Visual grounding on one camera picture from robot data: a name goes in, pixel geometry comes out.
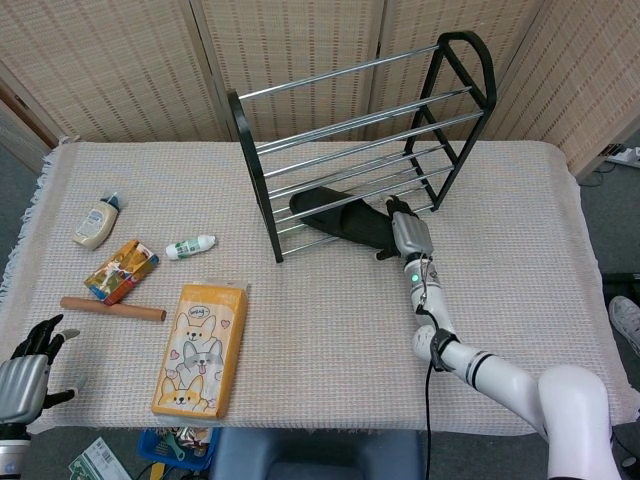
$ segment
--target orange package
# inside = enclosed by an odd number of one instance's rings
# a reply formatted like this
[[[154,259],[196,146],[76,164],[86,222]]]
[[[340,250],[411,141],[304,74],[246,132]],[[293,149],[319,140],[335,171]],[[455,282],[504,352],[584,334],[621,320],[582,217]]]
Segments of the orange package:
[[[184,286],[152,412],[208,420],[225,415],[247,306],[245,285]]]

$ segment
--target sneaker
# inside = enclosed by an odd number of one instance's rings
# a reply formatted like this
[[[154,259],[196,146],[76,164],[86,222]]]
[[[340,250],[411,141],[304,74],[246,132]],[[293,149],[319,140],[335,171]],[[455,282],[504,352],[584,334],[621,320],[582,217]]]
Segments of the sneaker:
[[[609,303],[609,318],[640,356],[640,307],[626,297],[614,297]]]

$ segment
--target blue basket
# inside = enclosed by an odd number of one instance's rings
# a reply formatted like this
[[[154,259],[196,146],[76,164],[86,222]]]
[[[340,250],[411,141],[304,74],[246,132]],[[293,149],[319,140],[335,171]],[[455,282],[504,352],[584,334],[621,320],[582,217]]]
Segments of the blue basket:
[[[148,458],[151,461],[164,463],[165,465],[170,465],[172,467],[202,472],[209,468],[209,465],[211,464],[219,433],[219,428],[213,429],[213,433],[211,434],[211,443],[209,444],[207,453],[204,456],[196,457],[192,448],[181,447],[186,455],[184,460],[178,460],[176,454],[162,437],[156,435],[153,430],[145,430],[140,434],[140,438],[138,439],[138,455]]]

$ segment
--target corgi illustration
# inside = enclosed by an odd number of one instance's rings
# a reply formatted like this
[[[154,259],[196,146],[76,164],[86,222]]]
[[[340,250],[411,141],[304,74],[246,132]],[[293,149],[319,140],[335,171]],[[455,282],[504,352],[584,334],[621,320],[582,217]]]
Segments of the corgi illustration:
[[[175,339],[180,341],[189,341],[196,348],[197,352],[208,351],[215,338],[213,338],[213,330],[216,328],[216,316],[211,315],[200,326],[191,323],[189,317],[184,313],[178,316],[176,322]]]
[[[222,378],[222,368],[224,363],[222,360],[222,342],[214,337],[213,345],[207,352],[196,351],[196,347],[191,342],[184,344],[182,352],[184,363],[176,367],[178,375],[180,375],[180,388],[185,388],[198,376],[202,375],[206,379],[205,392],[203,397],[206,399],[216,398],[217,388],[210,388],[211,383],[219,384]]]
[[[203,379],[197,376],[189,384],[189,388],[177,389],[170,378],[162,382],[162,396],[158,401],[161,407],[178,408],[194,412],[204,412],[209,403],[204,400],[202,394]]]

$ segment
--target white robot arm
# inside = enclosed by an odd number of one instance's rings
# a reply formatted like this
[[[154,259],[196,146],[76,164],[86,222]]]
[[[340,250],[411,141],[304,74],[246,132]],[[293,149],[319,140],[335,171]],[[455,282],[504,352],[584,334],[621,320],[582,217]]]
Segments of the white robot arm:
[[[448,371],[523,418],[549,443],[549,479],[618,480],[611,452],[609,402],[602,380],[576,366],[557,366],[536,380],[525,370],[455,335],[433,263],[427,225],[395,197],[387,200],[397,252],[405,262],[420,328],[415,354]]]

